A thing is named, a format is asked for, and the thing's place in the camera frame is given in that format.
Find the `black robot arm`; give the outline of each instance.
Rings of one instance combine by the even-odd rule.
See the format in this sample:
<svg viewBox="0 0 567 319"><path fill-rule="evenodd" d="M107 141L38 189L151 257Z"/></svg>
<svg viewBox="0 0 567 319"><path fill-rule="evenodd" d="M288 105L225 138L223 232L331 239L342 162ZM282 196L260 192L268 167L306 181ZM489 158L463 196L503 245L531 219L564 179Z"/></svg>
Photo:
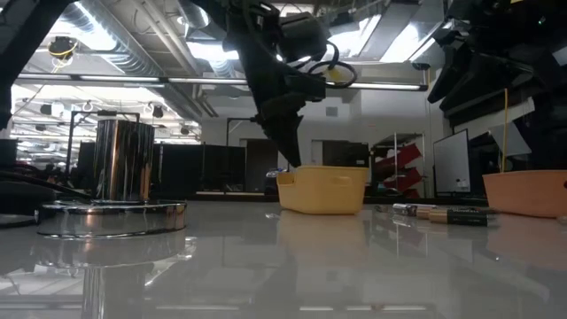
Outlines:
<svg viewBox="0 0 567 319"><path fill-rule="evenodd" d="M227 32L226 51L236 50L258 110L255 119L266 136L294 167L301 165L297 130L302 116L298 111L306 101L325 98L329 84L321 74L304 74L287 63L304 57L320 61L327 50L329 31L308 12L281 18L270 3L259 0L192 0ZM341 65L338 52L333 61L320 62L332 68ZM347 87L350 82L334 85Z"/></svg>

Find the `ceiling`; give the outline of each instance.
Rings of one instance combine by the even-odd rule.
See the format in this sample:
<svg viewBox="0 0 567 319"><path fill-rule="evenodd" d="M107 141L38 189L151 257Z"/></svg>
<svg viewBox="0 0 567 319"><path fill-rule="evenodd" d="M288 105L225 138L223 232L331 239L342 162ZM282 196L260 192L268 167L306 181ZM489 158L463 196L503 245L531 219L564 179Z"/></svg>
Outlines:
<svg viewBox="0 0 567 319"><path fill-rule="evenodd" d="M219 62L222 62L223 67L229 69L229 76L244 77L239 61L231 57L231 53L225 54L218 50L221 39L210 36L217 35L215 32L218 32L218 29L215 31L214 26L212 26L213 31L211 27L200 29L193 32L186 40L178 0L144 0L145 4L142 6L149 15L138 10L134 6L135 2L141 3L142 0L82 0L70 4L24 71L215 77L222 74L222 67L218 66ZM337 12L355 8L358 13L354 15L354 22L349 25L354 28L331 29L336 34L330 40L339 47L341 59L356 67L360 76L359 81L404 84L420 84L423 81L423 74L413 69L408 59L419 49L430 31L442 21L442 2L443 0L299 0L285 4L286 1L274 1L277 7L283 9L283 14L293 14L299 10L312 12L316 9L317 15L323 22L334 19ZM155 4L157 11L150 10L148 3ZM159 30L156 30L156 25L151 20L158 21ZM169 31L175 32L175 35L171 35ZM165 35L165 41L159 33ZM48 52L50 42L58 35L79 40L69 63L62 64ZM204 51L202 49L204 42L201 41L203 36L209 36L207 45L212 45L206 47ZM174 38L179 39L179 43L183 43L184 49L172 45ZM436 45L431 46L420 57L420 61L426 60L440 65L441 55L435 51L439 48L435 47ZM37 151L45 148L56 148L60 153L66 152L64 142L68 135L68 122L72 110L89 110L92 107L95 111L140 113L142 121L165 127L161 132L164 138L168 141L180 139L178 141L180 143L198 141L200 130L194 126L198 125L201 119L217 116L252 116L255 113L250 91L242 86L168 84L165 88L158 88L142 84L127 86L105 83L93 86L96 84L45 81L17 81L16 84L12 89L15 92L14 112L26 105L14 117L12 131L17 138L28 142L26 143L28 146L20 147L21 151L28 152L23 153L22 158L29 158L28 154L34 152L42 153ZM327 120L325 112L321 110L325 110L329 105L348 104L355 94L356 90L352 89L330 90L328 92L330 99L325 103L326 106L306 110L305 115ZM26 99L31 98L33 103L25 102ZM52 115L42 114L40 108L44 104L55 105L54 109L62 111L54 112ZM154 105L163 105L162 119L154 119L151 116ZM96 120L98 120L97 116L92 115L77 128L75 132L78 136L75 138L77 143L81 139L89 140L96 134L94 126ZM46 124L46 129L42 132L38 131L33 121ZM193 128L193 132L189 136L181 136L179 129L182 125L189 125ZM51 146L45 147L45 138L41 136L49 136L46 138ZM52 146L55 142L59 142L60 146Z"/></svg>

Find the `chrome cylinder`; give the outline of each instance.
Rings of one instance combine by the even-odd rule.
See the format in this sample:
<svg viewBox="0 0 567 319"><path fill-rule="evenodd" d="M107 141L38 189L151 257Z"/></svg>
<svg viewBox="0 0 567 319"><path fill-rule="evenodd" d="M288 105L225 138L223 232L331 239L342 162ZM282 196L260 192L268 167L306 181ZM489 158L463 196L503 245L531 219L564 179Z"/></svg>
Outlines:
<svg viewBox="0 0 567 319"><path fill-rule="evenodd" d="M93 199L143 202L149 199L154 128L132 121L98 122Z"/></svg>

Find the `yellow basket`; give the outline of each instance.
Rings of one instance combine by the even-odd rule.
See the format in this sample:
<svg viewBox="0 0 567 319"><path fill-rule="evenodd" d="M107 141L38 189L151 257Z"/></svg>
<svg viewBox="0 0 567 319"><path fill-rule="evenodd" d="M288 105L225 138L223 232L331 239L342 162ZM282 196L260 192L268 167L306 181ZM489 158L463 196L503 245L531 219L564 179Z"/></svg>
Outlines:
<svg viewBox="0 0 567 319"><path fill-rule="evenodd" d="M280 173L280 205L305 214L358 214L367 175L367 168L318 166Z"/></svg>

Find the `battery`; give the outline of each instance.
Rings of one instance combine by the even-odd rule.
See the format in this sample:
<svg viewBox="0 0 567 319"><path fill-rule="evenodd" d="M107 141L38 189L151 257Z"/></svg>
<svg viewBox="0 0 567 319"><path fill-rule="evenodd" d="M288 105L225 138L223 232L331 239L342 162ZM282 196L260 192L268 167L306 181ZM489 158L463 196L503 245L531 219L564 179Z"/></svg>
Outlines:
<svg viewBox="0 0 567 319"><path fill-rule="evenodd" d="M406 216L416 216L417 206L409 204L394 204L392 210L395 214L402 214Z"/></svg>

